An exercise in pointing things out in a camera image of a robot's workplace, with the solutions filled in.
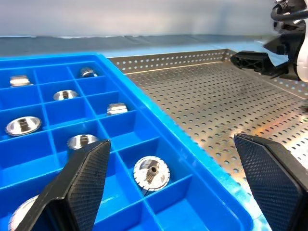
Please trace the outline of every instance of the perforated metal tray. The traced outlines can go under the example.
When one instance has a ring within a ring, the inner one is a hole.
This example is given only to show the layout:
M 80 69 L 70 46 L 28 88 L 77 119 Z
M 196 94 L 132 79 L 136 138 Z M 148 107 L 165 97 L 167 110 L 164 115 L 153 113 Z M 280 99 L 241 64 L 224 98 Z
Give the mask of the perforated metal tray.
M 231 50 L 112 58 L 250 194 L 235 133 L 282 143 L 308 167 L 308 123 L 300 106 L 308 85 L 236 68 Z

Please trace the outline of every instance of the perforated metal sheet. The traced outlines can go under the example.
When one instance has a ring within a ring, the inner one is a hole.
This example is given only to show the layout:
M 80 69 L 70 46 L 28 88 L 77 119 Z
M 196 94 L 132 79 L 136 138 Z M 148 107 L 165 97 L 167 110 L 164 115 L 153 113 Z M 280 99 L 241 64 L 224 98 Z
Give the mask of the perforated metal sheet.
M 234 67 L 199 64 L 128 74 L 190 136 L 249 192 L 233 143 L 235 133 L 282 143 L 308 163 L 308 123 L 302 99 Z

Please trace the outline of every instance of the gray wall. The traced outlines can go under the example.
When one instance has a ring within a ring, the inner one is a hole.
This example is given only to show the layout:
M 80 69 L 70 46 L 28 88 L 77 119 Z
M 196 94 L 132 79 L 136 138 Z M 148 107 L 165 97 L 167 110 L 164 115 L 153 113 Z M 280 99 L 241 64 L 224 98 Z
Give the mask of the gray wall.
M 271 33 L 271 0 L 0 0 L 0 36 Z

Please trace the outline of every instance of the black cable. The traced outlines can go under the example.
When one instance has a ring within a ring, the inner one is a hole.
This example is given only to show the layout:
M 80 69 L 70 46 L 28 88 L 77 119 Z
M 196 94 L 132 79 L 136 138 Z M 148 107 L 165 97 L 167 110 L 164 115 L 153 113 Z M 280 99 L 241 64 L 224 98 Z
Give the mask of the black cable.
M 283 13 L 283 10 L 280 5 L 277 5 L 273 8 L 270 17 L 279 22 L 284 22 L 284 21 L 294 21 L 294 20 L 299 20 L 299 19 L 305 19 L 308 18 L 308 11 L 301 11 L 301 12 L 296 12 L 296 13 L 291 13 L 291 14 L 280 14 Z

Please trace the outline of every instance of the blue plastic tray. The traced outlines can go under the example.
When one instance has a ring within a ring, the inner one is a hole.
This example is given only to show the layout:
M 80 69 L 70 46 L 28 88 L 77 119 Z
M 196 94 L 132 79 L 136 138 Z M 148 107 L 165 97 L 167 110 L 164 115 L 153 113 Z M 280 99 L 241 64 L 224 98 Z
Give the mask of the blue plastic tray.
M 99 77 L 78 78 L 89 66 Z M 10 87 L 10 76 L 27 74 L 32 86 Z M 79 97 L 54 102 L 60 90 Z M 110 103 L 129 112 L 106 116 Z M 249 231 L 253 220 L 157 116 L 151 101 L 99 54 L 32 56 L 0 61 L 0 231 L 27 199 L 39 194 L 67 162 L 67 140 L 78 134 L 109 138 L 112 152 L 94 230 Z M 36 116 L 41 129 L 9 137 L 4 128 L 21 116 Z M 162 158 L 170 182 L 143 196 L 133 167 L 147 155 Z

